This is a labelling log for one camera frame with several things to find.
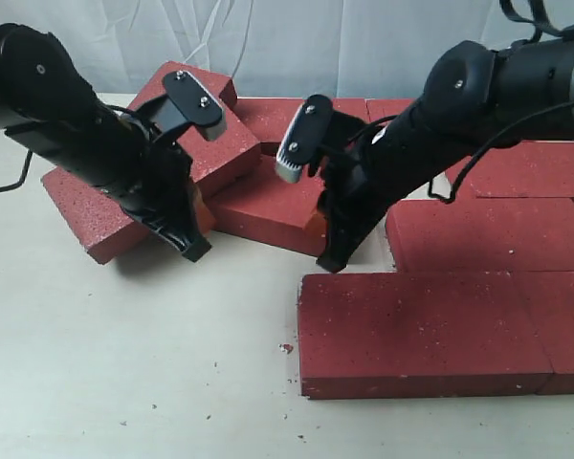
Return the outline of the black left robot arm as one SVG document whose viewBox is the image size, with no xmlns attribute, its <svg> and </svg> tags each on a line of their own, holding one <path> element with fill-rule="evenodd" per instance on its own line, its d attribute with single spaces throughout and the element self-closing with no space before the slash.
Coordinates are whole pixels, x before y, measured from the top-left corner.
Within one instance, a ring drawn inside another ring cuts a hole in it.
<svg viewBox="0 0 574 459">
<path fill-rule="evenodd" d="M 195 262 L 211 244 L 197 222 L 192 158 L 178 143 L 195 128 L 223 132 L 214 96 L 189 71 L 137 109 L 102 102 L 51 33 L 0 25 L 0 131 L 117 203 Z"/>
</svg>

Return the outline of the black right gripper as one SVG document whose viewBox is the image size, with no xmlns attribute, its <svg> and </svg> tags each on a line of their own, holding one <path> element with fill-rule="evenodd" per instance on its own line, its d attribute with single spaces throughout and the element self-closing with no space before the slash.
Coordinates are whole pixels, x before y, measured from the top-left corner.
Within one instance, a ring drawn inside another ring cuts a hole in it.
<svg viewBox="0 0 574 459">
<path fill-rule="evenodd" d="M 390 206 L 473 153 L 472 137 L 434 124 L 421 102 L 385 127 L 368 126 L 321 169 L 325 190 L 317 208 L 326 241 L 317 265 L 342 271 Z"/>
</svg>

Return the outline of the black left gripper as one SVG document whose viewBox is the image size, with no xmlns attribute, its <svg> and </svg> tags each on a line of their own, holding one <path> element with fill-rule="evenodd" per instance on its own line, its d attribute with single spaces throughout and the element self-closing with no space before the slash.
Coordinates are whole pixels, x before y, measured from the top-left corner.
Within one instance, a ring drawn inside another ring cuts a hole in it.
<svg viewBox="0 0 574 459">
<path fill-rule="evenodd" d="M 210 249 L 197 219 L 191 157 L 177 140 L 194 116 L 173 102 L 114 110 L 102 102 L 28 123 L 28 149 L 103 192 L 191 262 Z"/>
</svg>

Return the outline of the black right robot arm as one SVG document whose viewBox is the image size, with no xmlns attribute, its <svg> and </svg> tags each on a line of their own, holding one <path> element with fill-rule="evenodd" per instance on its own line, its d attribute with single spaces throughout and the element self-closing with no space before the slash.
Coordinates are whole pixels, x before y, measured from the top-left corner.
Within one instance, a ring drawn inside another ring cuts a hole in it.
<svg viewBox="0 0 574 459">
<path fill-rule="evenodd" d="M 574 141 L 574 26 L 500 51 L 463 41 L 403 112 L 350 135 L 321 173 L 319 266 L 341 271 L 391 206 L 453 165 L 470 170 L 487 151 L 524 141 Z"/>
</svg>

